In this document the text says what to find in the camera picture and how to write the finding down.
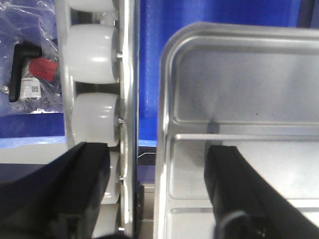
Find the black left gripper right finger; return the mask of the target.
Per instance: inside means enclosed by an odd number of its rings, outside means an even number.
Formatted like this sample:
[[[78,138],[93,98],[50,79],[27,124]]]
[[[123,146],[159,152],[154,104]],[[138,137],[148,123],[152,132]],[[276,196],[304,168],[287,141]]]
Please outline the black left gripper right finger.
[[[211,145],[204,182],[216,239],[317,239],[319,229],[292,206],[234,146]]]

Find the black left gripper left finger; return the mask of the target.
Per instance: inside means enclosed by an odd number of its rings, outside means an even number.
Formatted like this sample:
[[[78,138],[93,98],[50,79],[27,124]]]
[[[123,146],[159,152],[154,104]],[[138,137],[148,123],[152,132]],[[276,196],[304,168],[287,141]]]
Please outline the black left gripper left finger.
[[[0,186],[3,239],[89,239],[110,178],[105,143],[82,142]]]

